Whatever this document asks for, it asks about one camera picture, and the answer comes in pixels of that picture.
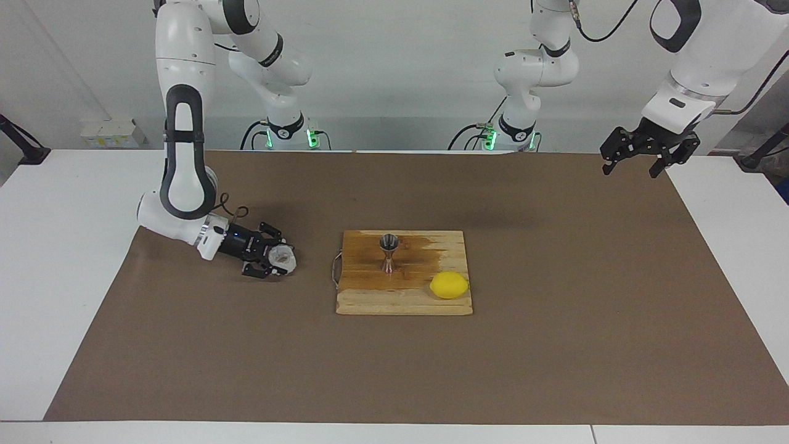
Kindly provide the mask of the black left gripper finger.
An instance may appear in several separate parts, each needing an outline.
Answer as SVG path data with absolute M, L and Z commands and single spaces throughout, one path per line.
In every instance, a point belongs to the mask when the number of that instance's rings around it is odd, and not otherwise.
M 603 174 L 611 174 L 620 161 L 642 154 L 642 145 L 644 143 L 645 135 L 642 132 L 637 130 L 630 132 L 624 128 L 612 130 L 611 134 L 600 146 L 600 154 L 604 159 Z
M 674 164 L 687 163 L 700 144 L 701 140 L 698 136 L 688 136 L 674 147 L 673 151 L 665 144 L 659 144 L 658 159 L 648 170 L 651 179 L 656 179 L 665 169 Z

